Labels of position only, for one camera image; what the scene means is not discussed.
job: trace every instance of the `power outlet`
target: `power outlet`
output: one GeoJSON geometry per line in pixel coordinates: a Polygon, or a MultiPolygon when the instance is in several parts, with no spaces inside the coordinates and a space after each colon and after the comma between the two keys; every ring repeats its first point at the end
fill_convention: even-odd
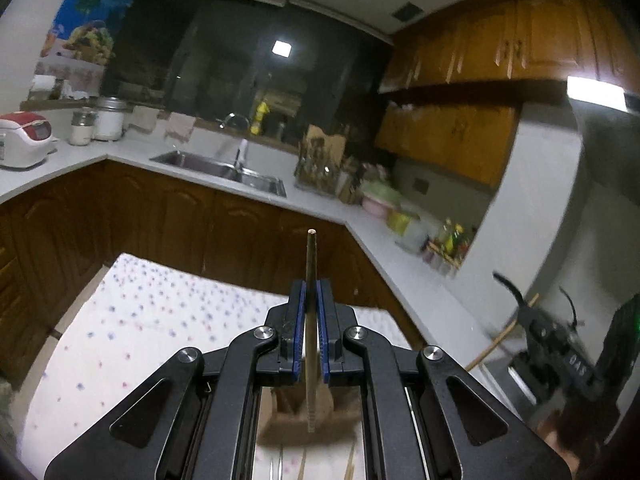
{"type": "Polygon", "coordinates": [[[418,193],[426,195],[429,190],[429,181],[422,178],[414,178],[413,188],[418,193]]]}

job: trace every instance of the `wall poster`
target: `wall poster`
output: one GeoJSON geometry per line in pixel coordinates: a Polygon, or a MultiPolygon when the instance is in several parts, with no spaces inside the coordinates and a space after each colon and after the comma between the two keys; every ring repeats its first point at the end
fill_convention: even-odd
{"type": "Polygon", "coordinates": [[[36,74],[68,80],[73,91],[98,95],[113,41],[133,0],[64,0],[36,66],[36,74]]]}

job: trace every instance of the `blue gripper pad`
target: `blue gripper pad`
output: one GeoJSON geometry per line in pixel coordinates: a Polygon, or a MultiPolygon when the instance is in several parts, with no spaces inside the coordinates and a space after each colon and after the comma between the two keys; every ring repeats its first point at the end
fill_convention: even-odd
{"type": "Polygon", "coordinates": [[[318,337],[320,342],[320,369],[325,384],[329,383],[329,341],[326,333],[326,317],[320,280],[316,281],[316,298],[318,298],[318,337]]]}
{"type": "Polygon", "coordinates": [[[302,343],[305,333],[305,296],[306,283],[302,282],[300,301],[298,302],[298,315],[296,316],[296,332],[293,336],[293,377],[296,382],[300,380],[300,370],[302,370],[302,343]]]}

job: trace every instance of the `ceiling vent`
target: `ceiling vent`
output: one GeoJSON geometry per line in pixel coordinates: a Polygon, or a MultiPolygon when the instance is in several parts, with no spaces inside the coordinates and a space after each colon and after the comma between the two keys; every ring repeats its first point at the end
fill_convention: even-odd
{"type": "Polygon", "coordinates": [[[412,4],[411,2],[405,3],[402,7],[400,7],[396,12],[392,14],[392,16],[403,23],[408,22],[409,20],[414,19],[418,14],[422,14],[424,11],[412,4]]]}

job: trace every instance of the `light fixture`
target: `light fixture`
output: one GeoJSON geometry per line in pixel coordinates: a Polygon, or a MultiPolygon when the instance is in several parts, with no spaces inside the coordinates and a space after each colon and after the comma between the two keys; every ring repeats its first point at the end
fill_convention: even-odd
{"type": "Polygon", "coordinates": [[[276,41],[273,44],[271,51],[274,54],[278,54],[278,56],[289,57],[289,54],[291,53],[291,44],[285,43],[284,41],[276,41]]]}
{"type": "Polygon", "coordinates": [[[585,77],[569,76],[566,79],[569,99],[607,106],[626,112],[625,91],[622,87],[585,77]]]}

